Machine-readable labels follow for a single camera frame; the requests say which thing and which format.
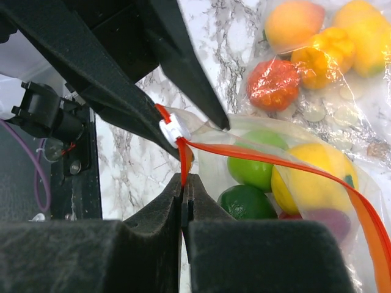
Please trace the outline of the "clear zip top bag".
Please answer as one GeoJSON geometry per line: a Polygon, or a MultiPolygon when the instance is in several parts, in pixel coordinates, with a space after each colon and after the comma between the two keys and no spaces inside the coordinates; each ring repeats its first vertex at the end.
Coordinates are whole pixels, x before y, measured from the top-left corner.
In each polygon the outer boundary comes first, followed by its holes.
{"type": "Polygon", "coordinates": [[[265,1],[237,103],[389,168],[390,2],[265,1]]]}

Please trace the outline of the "dark red toy fruit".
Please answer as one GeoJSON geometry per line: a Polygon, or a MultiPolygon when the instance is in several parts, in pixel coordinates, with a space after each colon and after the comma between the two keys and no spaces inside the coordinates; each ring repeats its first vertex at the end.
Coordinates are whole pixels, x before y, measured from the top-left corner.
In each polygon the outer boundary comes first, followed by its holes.
{"type": "Polygon", "coordinates": [[[320,222],[342,243],[351,229],[349,217],[341,211],[331,208],[313,209],[305,213],[305,219],[320,222]]]}

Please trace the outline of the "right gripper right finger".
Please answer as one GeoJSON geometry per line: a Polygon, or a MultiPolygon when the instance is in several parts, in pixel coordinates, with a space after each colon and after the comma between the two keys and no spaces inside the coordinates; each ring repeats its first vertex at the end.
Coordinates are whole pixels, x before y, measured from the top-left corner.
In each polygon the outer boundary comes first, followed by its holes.
{"type": "Polygon", "coordinates": [[[353,292],[329,229],[308,220],[231,218],[198,175],[183,191],[193,292],[353,292]]]}

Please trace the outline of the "dark green toy lime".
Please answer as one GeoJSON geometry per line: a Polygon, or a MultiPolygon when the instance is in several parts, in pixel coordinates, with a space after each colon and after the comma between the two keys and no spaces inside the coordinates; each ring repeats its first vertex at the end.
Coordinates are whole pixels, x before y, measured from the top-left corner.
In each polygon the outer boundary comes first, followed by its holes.
{"type": "Polygon", "coordinates": [[[220,194],[217,202],[236,220],[278,218],[268,197],[254,186],[230,187],[220,194]]]}

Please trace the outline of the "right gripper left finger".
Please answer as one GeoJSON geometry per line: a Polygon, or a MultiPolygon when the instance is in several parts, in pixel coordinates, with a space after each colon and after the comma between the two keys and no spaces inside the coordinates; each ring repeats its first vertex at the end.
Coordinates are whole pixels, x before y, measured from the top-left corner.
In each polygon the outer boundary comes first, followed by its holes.
{"type": "Polygon", "coordinates": [[[178,292],[180,176],[125,221],[1,223],[2,292],[178,292]]]}

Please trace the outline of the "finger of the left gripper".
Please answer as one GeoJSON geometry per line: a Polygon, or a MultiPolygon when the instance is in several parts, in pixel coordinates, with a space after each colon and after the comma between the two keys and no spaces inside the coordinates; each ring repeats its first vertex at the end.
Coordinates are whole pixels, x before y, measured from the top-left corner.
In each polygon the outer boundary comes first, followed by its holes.
{"type": "MultiPolygon", "coordinates": [[[[143,2],[136,1],[136,5],[144,25],[143,2]]],[[[173,157],[179,156],[159,128],[162,115],[154,102],[63,1],[2,1],[1,13],[104,121],[156,143],[173,157]]],[[[145,27],[144,35],[149,41],[145,27]]]]}
{"type": "Polygon", "coordinates": [[[164,74],[219,129],[230,129],[222,104],[194,52],[177,1],[144,1],[143,22],[164,74]]]}

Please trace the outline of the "yellow toy bell pepper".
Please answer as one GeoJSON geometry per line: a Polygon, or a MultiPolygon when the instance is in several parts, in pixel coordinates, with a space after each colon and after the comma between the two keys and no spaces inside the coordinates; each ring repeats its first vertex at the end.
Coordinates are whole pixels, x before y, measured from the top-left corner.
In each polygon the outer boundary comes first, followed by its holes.
{"type": "Polygon", "coordinates": [[[345,30],[329,27],[314,35],[291,54],[302,86],[310,90],[323,89],[348,72],[356,54],[354,42],[345,30]]]}

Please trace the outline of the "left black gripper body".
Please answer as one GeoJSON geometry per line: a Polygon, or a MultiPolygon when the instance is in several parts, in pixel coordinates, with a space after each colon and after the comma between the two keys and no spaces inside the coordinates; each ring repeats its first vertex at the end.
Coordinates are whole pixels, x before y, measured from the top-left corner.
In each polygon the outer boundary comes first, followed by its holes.
{"type": "Polygon", "coordinates": [[[144,35],[136,1],[67,0],[124,73],[138,82],[159,65],[144,35]]]}

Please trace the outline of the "red toy apple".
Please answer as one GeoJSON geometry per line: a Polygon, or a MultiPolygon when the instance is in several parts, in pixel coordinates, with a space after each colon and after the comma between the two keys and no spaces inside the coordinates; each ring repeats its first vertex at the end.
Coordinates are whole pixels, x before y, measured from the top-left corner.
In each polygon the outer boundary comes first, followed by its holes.
{"type": "Polygon", "coordinates": [[[281,212],[278,216],[279,220],[302,220],[300,214],[288,214],[286,212],[281,212]]]}

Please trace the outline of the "yellow toy mango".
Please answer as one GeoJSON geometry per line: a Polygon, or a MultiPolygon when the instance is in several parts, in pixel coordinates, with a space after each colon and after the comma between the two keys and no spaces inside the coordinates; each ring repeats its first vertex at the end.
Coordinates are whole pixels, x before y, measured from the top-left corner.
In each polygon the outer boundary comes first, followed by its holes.
{"type": "Polygon", "coordinates": [[[390,62],[390,22],[367,1],[350,1],[332,25],[346,31],[356,46],[353,68],[364,78],[382,72],[390,62]]]}

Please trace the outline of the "yellow toy lemon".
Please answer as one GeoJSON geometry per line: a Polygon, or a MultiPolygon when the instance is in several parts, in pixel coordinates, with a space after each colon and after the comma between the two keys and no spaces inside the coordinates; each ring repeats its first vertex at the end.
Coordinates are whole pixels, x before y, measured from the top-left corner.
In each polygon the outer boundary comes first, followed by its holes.
{"type": "MultiPolygon", "coordinates": [[[[358,189],[353,163],[338,149],[320,143],[305,143],[290,148],[297,159],[316,166],[358,189]]],[[[273,167],[271,189],[277,204],[288,214],[310,209],[331,208],[343,212],[353,209],[344,187],[317,174],[287,167],[273,167]]]]}

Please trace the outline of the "clear bag orange slider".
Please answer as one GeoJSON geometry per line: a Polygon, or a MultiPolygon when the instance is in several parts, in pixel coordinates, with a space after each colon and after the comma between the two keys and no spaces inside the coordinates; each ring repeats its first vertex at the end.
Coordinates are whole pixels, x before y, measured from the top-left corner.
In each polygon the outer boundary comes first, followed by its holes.
{"type": "Polygon", "coordinates": [[[271,194],[277,211],[326,225],[357,292],[390,291],[390,217],[382,189],[345,153],[292,123],[232,115],[221,131],[185,110],[157,105],[159,127],[180,150],[181,172],[197,151],[199,176],[217,200],[235,184],[271,194]]]}

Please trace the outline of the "orange toy pumpkin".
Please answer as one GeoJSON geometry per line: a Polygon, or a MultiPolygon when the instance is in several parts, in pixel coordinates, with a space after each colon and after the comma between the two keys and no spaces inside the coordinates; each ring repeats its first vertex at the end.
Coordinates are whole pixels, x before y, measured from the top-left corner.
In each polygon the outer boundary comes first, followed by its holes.
{"type": "Polygon", "coordinates": [[[287,60],[260,62],[247,78],[246,92],[251,105],[267,112],[281,112],[299,96],[300,76],[287,60]]]}

